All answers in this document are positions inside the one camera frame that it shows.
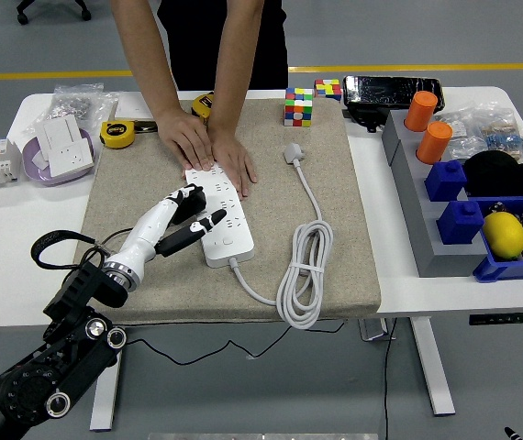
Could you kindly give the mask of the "person's left hand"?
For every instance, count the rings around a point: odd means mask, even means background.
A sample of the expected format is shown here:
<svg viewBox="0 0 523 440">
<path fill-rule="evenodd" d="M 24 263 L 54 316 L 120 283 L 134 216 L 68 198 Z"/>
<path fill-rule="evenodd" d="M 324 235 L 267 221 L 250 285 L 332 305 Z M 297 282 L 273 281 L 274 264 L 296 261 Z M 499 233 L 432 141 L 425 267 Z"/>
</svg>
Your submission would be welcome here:
<svg viewBox="0 0 523 440">
<path fill-rule="evenodd" d="M 250 194 L 250 185 L 258 182 L 258 176 L 247 149 L 237 140 L 235 130 L 209 126 L 211 160 L 222 167 L 235 187 L 240 200 Z"/>
</svg>

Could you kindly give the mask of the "person's right hand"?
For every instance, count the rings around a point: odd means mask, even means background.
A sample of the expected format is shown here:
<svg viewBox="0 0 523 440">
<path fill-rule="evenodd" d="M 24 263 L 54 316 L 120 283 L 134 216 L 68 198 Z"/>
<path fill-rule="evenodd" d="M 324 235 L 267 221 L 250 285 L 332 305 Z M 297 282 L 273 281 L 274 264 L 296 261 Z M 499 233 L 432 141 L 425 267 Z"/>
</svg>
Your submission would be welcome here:
<svg viewBox="0 0 523 440">
<path fill-rule="evenodd" d="M 183 171 L 209 171 L 214 164 L 212 144 L 205 126 L 195 116 L 176 106 L 155 116 L 163 145 L 177 159 Z"/>
</svg>

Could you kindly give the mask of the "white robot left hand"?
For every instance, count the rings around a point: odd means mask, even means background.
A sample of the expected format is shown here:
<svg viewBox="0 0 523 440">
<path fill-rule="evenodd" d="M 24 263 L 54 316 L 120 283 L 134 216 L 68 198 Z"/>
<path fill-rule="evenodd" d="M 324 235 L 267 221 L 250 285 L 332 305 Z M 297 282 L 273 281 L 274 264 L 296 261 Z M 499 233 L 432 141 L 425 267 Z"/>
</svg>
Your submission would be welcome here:
<svg viewBox="0 0 523 440">
<path fill-rule="evenodd" d="M 188 184 L 170 193 L 139 219 L 121 249 L 106 260 L 103 270 L 116 272 L 131 283 L 141 283 L 147 262 L 156 255 L 169 257 L 194 244 L 227 215 L 226 210 L 219 209 L 169 236 L 164 235 L 169 225 L 178 225 L 205 208 L 206 197 L 201 186 Z"/>
</svg>

